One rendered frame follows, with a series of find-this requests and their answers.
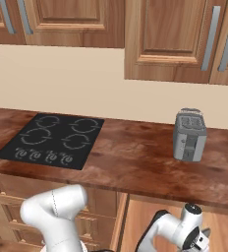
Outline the black hob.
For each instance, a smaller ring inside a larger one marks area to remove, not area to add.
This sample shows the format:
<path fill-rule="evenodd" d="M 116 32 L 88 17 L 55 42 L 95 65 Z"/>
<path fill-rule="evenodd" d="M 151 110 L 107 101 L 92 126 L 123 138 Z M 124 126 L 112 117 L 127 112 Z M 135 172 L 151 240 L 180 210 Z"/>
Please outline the black hob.
<path fill-rule="evenodd" d="M 38 113 L 0 158 L 82 170 L 103 124 L 100 118 Z"/>

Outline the grey toaster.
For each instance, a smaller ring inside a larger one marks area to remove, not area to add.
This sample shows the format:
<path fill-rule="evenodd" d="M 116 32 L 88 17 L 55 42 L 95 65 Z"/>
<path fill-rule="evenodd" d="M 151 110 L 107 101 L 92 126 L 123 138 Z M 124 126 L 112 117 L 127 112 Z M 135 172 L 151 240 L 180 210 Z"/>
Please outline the grey toaster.
<path fill-rule="evenodd" d="M 202 113 L 195 108 L 182 108 L 176 115 L 173 131 L 173 157 L 199 162 L 206 142 Z"/>

